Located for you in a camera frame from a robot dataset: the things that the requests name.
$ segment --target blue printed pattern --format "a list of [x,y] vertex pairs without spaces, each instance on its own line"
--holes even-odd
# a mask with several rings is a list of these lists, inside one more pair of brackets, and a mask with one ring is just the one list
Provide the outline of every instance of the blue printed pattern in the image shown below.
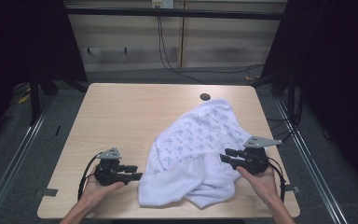
[[[154,173],[170,170],[202,153],[225,154],[225,148],[243,148],[249,137],[227,101],[207,102],[184,114],[156,139],[161,166]],[[225,163],[221,166],[232,169]]]

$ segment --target light wood table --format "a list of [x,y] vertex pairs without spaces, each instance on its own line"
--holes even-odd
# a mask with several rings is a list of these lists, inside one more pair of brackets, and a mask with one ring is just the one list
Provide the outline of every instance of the light wood table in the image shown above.
[[[241,127],[251,135],[272,138],[255,89],[244,86],[169,84],[92,84],[79,109],[62,154],[48,184],[55,197],[45,196],[37,214],[41,218],[62,218],[76,203],[77,189],[90,159],[101,151],[117,147],[121,164],[137,165],[145,171],[153,140],[185,112],[200,105],[202,93],[230,102]],[[283,168],[276,147],[268,155]],[[138,182],[133,181],[110,194],[89,215],[95,218],[246,218],[270,217],[269,210],[244,179],[236,182],[235,196],[224,203],[199,209],[186,199],[158,208],[138,204]],[[293,217],[299,207],[292,191],[285,205]]]

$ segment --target white cloth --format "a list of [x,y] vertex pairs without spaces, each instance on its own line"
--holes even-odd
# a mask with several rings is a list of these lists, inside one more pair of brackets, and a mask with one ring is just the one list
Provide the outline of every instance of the white cloth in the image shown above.
[[150,148],[139,182],[139,204],[161,206],[187,198],[203,208],[231,198],[240,174],[221,162],[219,154],[225,154],[225,148],[243,149],[250,137],[224,99],[186,112]]

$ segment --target gray carpet floor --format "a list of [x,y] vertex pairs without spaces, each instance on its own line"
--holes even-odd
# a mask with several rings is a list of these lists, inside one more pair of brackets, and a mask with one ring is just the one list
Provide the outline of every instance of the gray carpet floor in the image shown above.
[[[219,72],[238,71],[244,68],[214,69]],[[132,83],[179,83],[218,85],[247,85],[246,77],[255,77],[257,69],[249,74],[193,72],[181,75],[166,69],[135,70],[125,72],[88,73],[89,85],[95,82],[132,82]],[[62,148],[75,121],[85,93],[57,82],[59,92],[56,96],[46,96],[41,92],[41,105],[51,104],[36,138],[34,139],[19,172],[16,174],[2,204],[0,204],[0,223],[57,223],[58,220],[45,220],[37,216],[37,208],[41,198],[36,192],[45,189],[60,157]],[[6,171],[11,159],[16,154],[22,138],[29,129],[31,119],[31,102],[28,100],[19,105],[24,90],[18,89],[13,95],[12,104],[0,123],[0,177]],[[289,134],[286,125],[275,119],[282,116],[277,108],[276,100],[270,93],[269,85],[256,89],[263,106],[268,124],[275,138],[283,139]],[[324,134],[324,126],[312,114],[307,104],[304,105],[299,131],[304,137],[312,158],[316,161],[324,179],[342,208],[348,223],[358,223],[358,174],[342,157],[339,147]],[[334,223],[321,197],[319,190],[301,158],[296,144],[289,136],[279,147],[283,163],[292,185],[298,186],[296,194],[301,214],[296,217],[297,223]],[[161,223],[177,223],[178,220],[160,221]],[[187,222],[206,223],[206,220]],[[271,218],[252,218],[245,220],[216,220],[216,223],[274,223]],[[111,220],[85,220],[84,223],[112,223]],[[145,223],[145,221],[120,221],[113,223]]]

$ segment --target towel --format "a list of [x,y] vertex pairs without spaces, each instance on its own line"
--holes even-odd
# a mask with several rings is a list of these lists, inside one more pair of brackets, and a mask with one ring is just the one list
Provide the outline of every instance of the towel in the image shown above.
[[153,142],[139,182],[139,204],[162,206],[186,198],[204,208],[228,200],[241,175],[219,154],[242,149],[250,137],[225,99],[186,112]]

